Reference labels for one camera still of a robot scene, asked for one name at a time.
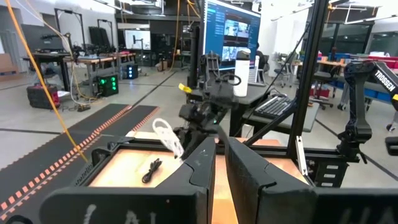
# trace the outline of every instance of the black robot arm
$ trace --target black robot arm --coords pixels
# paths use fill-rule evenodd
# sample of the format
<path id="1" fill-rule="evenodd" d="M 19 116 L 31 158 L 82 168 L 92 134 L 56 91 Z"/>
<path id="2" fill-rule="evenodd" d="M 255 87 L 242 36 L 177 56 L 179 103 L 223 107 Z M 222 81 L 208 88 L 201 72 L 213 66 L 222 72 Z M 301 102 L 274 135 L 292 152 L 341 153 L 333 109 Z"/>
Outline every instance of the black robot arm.
<path id="1" fill-rule="evenodd" d="M 364 84 L 369 76 L 374 76 L 387 90 L 391 95 L 392 105 L 398 110 L 398 77 L 384 62 L 349 63 L 346 66 L 344 77 L 349 85 L 349 121 L 345 131 L 338 135 L 341 143 L 337 150 L 347 157 L 356 157 L 359 153 L 364 162 L 366 159 L 359 145 L 372 137 L 372 129 L 365 119 L 364 105 Z"/>

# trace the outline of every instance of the screen display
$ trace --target screen display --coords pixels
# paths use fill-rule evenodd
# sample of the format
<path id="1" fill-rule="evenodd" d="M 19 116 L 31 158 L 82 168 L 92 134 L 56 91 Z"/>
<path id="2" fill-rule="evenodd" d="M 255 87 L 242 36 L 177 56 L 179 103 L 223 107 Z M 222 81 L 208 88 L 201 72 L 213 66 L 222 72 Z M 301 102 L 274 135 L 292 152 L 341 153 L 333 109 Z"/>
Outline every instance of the screen display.
<path id="1" fill-rule="evenodd" d="M 126 48 L 141 50 L 141 40 L 144 50 L 150 50 L 150 31 L 146 30 L 126 30 Z"/>
<path id="2" fill-rule="evenodd" d="M 235 69 L 236 54 L 250 49 L 250 66 L 256 60 L 261 15 L 218 0 L 205 1 L 203 52 L 221 57 L 220 70 Z"/>

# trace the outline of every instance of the concrete floor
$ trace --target concrete floor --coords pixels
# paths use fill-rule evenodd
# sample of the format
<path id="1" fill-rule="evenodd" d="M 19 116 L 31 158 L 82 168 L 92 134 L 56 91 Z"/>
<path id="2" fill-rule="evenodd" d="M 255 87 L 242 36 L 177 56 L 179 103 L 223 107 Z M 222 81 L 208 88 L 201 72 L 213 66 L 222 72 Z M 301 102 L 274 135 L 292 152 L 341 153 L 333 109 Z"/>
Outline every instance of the concrete floor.
<path id="1" fill-rule="evenodd" d="M 141 101 L 140 105 L 159 106 L 160 110 L 149 120 L 140 131 L 152 131 L 152 121 L 154 118 L 166 119 L 172 126 L 180 126 L 183 120 L 178 118 L 178 111 L 185 102 L 185 94 L 177 86 L 187 80 L 187 71 L 156 72 L 154 68 L 146 69 L 148 76 L 139 77 L 135 80 L 121 80 L 119 82 L 119 94 L 110 96 L 92 105 L 91 109 L 78 113 L 76 111 L 61 111 L 66 125 L 71 125 L 81 121 L 87 116 L 100 110 L 109 103 L 134 104 Z M 32 78 L 26 76 L 22 80 L 0 82 L 0 129 L 15 129 L 14 131 L 0 131 L 0 169 L 8 166 L 18 158 L 30 153 L 37 147 L 62 132 L 62 127 L 54 112 L 43 109 L 36 109 L 29 106 L 26 97 L 26 87 L 31 83 Z M 277 87 L 281 92 L 294 96 L 295 89 Z M 332 99 L 335 105 L 340 100 L 341 91 L 338 90 L 336 98 Z M 62 101 L 63 107 L 73 107 L 71 99 Z M 364 146 L 362 151 L 367 154 L 377 164 L 350 164 L 343 187 L 398 187 L 395 175 L 398 175 L 398 158 L 387 154 L 384 145 L 384 138 L 396 134 L 388 133 L 385 129 L 386 124 L 391 122 L 394 109 L 391 105 L 374 102 L 367 113 L 367 121 L 373 129 L 373 137 Z M 327 108 L 325 111 L 319 110 L 317 120 L 328 126 L 336 133 L 344 130 L 348 120 L 348 111 L 340 111 L 334 108 Z M 221 122 L 222 127 L 228 132 L 229 115 Z M 53 134 L 23 133 L 20 130 L 50 131 Z M 251 127 L 243 128 L 243 136 L 251 135 Z M 287 144 L 289 136 L 271 131 L 264 136 L 264 139 L 277 139 L 282 145 Z M 315 123 L 310 133 L 303 133 L 305 147 L 318 147 L 333 149 L 339 144 L 339 140 L 319 123 Z"/>

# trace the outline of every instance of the keyboard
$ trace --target keyboard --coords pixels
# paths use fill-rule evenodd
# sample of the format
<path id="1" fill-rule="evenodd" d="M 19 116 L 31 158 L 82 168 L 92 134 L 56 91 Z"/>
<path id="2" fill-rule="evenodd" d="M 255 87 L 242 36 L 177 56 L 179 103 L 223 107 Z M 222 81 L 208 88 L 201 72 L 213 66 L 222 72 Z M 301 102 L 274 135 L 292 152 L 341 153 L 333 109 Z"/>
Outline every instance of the keyboard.
<path id="1" fill-rule="evenodd" d="M 290 106 L 291 102 L 292 100 L 288 97 L 274 96 L 258 106 L 253 114 L 262 118 L 274 119 L 281 115 Z"/>

